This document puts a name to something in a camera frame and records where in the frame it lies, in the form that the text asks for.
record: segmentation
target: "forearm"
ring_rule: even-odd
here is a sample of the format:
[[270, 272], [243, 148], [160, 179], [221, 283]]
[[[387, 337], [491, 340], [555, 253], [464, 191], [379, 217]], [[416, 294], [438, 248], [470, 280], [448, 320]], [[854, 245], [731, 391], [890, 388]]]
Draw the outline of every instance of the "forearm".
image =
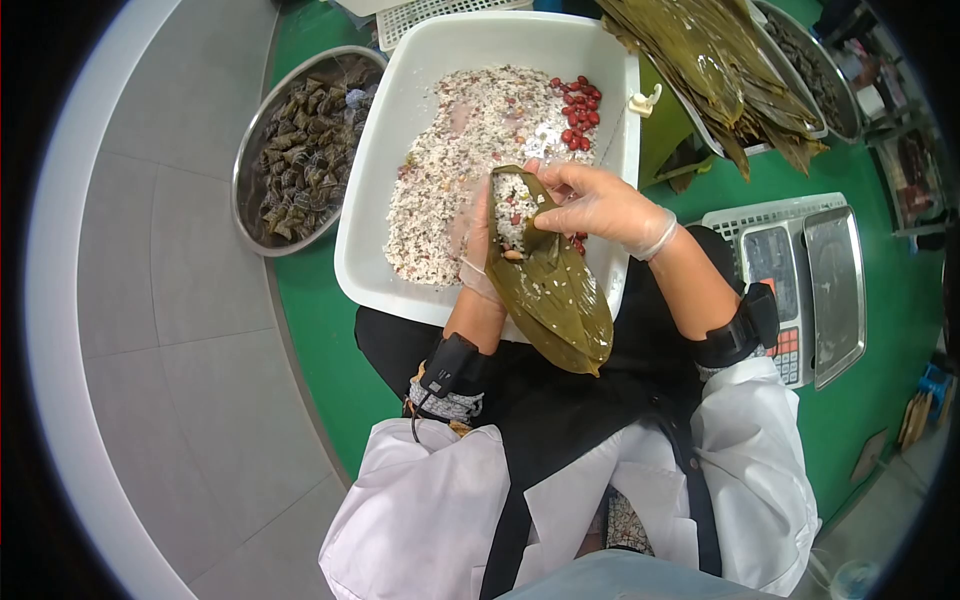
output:
[[460, 291], [453, 312], [444, 327], [444, 339], [459, 333], [474, 343], [481, 354], [493, 355], [500, 344], [500, 334], [507, 320], [507, 309], [484, 298], [468, 287]]
[[677, 228], [674, 238], [649, 263], [677, 329], [686, 339], [706, 340], [708, 331], [733, 319], [740, 297], [686, 229]]

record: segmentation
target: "stainless steel bowl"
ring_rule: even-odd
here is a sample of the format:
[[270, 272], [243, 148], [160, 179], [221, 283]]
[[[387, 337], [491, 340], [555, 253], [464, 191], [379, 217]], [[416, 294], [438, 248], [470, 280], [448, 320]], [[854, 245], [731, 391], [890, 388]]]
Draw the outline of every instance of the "stainless steel bowl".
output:
[[260, 153], [263, 152], [267, 140], [263, 137], [263, 131], [268, 124], [270, 116], [286, 100], [290, 87], [304, 81], [310, 73], [314, 73], [322, 68], [322, 62], [330, 61], [328, 68], [343, 68], [340, 66], [338, 58], [347, 55], [359, 55], [371, 63], [380, 67], [382, 74], [387, 68], [387, 61], [382, 56], [369, 48], [363, 46], [340, 46], [321, 52], [312, 59], [305, 60], [297, 68], [291, 71], [283, 80], [270, 90], [264, 99], [260, 108], [247, 132], [244, 133], [243, 140], [240, 142], [240, 150], [237, 152], [237, 158], [233, 162], [233, 182], [230, 187], [230, 204], [233, 207], [233, 223], [237, 226], [240, 235], [246, 241], [247, 245], [256, 253], [263, 256], [285, 256], [298, 250], [306, 248], [323, 237], [340, 219], [340, 210], [338, 209], [329, 219], [326, 220], [313, 235], [305, 240], [298, 242], [289, 242], [285, 238], [273, 234], [266, 235], [264, 231], [264, 222], [260, 218], [260, 201], [266, 194], [266, 186], [262, 180], [262, 174], [259, 171], [258, 163]]
[[820, 42], [783, 9], [769, 2], [764, 2], [764, 0], [754, 0], [754, 4], [763, 14], [767, 15], [768, 18], [770, 15], [773, 15], [784, 28], [793, 34], [793, 37], [797, 39], [798, 43], [812, 51], [813, 56], [816, 57], [817, 60], [817, 67], [824, 74], [824, 79], [827, 81], [827, 84], [833, 87], [836, 95], [837, 111], [840, 114], [840, 129], [836, 129], [832, 127], [830, 123], [827, 123], [828, 132], [832, 137], [836, 137], [848, 144], [855, 144], [863, 134], [863, 126], [860, 123], [860, 110], [857, 107], [856, 98], [854, 98], [850, 86], [847, 85], [847, 80], [844, 78], [843, 73], [840, 72], [840, 68], [833, 62], [833, 59], [824, 47], [820, 45]]

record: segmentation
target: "white plastic basket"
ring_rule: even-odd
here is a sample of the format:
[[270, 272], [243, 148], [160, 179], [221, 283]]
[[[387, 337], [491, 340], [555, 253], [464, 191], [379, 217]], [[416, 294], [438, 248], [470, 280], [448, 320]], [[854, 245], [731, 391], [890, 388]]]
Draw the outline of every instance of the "white plastic basket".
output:
[[415, 0], [377, 12], [376, 34], [380, 50], [390, 56], [403, 34], [431, 16], [455, 12], [529, 11], [533, 4], [534, 0]]
[[[530, 36], [534, 30], [538, 35]], [[545, 38], [564, 44], [544, 44]], [[526, 11], [448, 14], [423, 21], [403, 38], [387, 65], [350, 172], [333, 266], [337, 282], [354, 302], [411, 321], [446, 323], [460, 287], [405, 281], [383, 255], [390, 198], [397, 166], [437, 113], [437, 97], [424, 95], [424, 90], [451, 71], [492, 64], [522, 64], [564, 81], [586, 74], [604, 93], [598, 110], [597, 164], [624, 181], [636, 181], [640, 116], [626, 110], [626, 104], [640, 90], [639, 68], [636, 57], [605, 32], [600, 21]], [[614, 316], [623, 296], [627, 259], [619, 244], [590, 236], [587, 264]], [[503, 338], [526, 341], [509, 320]]]

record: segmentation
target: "stainless steel tray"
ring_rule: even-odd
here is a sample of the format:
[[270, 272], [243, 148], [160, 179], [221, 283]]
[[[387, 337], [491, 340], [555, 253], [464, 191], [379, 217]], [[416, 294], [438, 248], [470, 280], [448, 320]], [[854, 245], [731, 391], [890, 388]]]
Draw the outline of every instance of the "stainless steel tray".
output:
[[[836, 63], [833, 61], [824, 47], [820, 45], [820, 42], [818, 42], [803, 25], [801, 25], [795, 18], [790, 16], [780, 7], [774, 6], [773, 4], [765, 2], [764, 0], [748, 1], [753, 1], [756, 7], [760, 9], [764, 15], [769, 17], [772, 14], [781, 25], [791, 31], [798, 42], [807, 46], [813, 51], [813, 55], [817, 58], [818, 66], [824, 73], [827, 83], [833, 87], [833, 90], [836, 93], [837, 110], [840, 113], [841, 129], [836, 130], [825, 120], [824, 123], [827, 126], [827, 132], [848, 144], [855, 144], [857, 141], [859, 141], [863, 134], [863, 126], [860, 122], [860, 109], [857, 107], [856, 98], [853, 96], [850, 86], [847, 85], [847, 80], [844, 78], [843, 73], [840, 72], [840, 68], [837, 67]], [[778, 65], [778, 69], [780, 70], [781, 74], [784, 73], [787, 68], [789, 68], [789, 70], [792, 71], [793, 76], [800, 81], [800, 85], [802, 85], [804, 90], [806, 90], [807, 96], [809, 96], [810, 100], [813, 100], [813, 95], [810, 93], [809, 88], [806, 87], [804, 80], [800, 77], [800, 74], [797, 73], [797, 70], [793, 68], [793, 65], [790, 64], [790, 61], [786, 58], [783, 52], [780, 51], [779, 47], [778, 52], [785, 62], [783, 69], [780, 69], [780, 66]]]
[[804, 239], [816, 327], [813, 381], [820, 390], [855, 363], [867, 347], [863, 256], [853, 210], [840, 206], [807, 215]]

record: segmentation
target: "hand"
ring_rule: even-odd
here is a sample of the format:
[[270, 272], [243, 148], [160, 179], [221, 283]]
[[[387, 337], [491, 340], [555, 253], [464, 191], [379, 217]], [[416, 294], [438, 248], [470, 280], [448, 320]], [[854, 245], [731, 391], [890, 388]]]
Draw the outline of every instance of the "hand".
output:
[[[537, 173], [540, 161], [535, 158], [527, 160], [523, 169]], [[464, 253], [463, 265], [460, 267], [460, 280], [464, 285], [479, 293], [484, 298], [502, 304], [493, 284], [487, 279], [484, 269], [487, 266], [487, 248], [490, 244], [490, 227], [487, 219], [487, 200], [490, 197], [490, 178], [487, 178], [474, 196], [474, 207], [470, 220], [470, 232], [467, 247]]]
[[638, 260], [652, 258], [677, 231], [673, 212], [650, 202], [613, 173], [562, 164], [541, 173], [540, 181], [555, 188], [551, 195], [561, 207], [537, 215], [538, 229], [598, 235], [620, 242]]

